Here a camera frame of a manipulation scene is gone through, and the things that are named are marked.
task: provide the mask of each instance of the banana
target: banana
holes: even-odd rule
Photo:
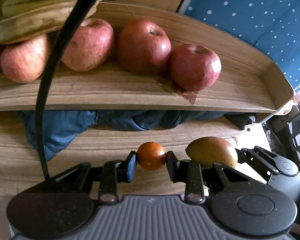
[[[2,14],[5,17],[13,17],[35,8],[61,1],[67,0],[6,0],[2,4]]]
[[[56,2],[0,21],[0,44],[25,41],[61,29],[76,2]],[[96,10],[96,6],[93,6],[86,17],[93,15]]]

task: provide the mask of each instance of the blue fabric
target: blue fabric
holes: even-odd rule
[[[117,130],[144,131],[161,125],[172,129],[191,119],[206,121],[227,112],[172,110],[48,110],[43,116],[43,141],[46,160],[66,148],[80,133],[94,125],[109,125]],[[27,141],[37,149],[34,111],[18,111],[25,126]]]
[[[185,15],[254,46],[300,84],[300,0],[191,0]]]

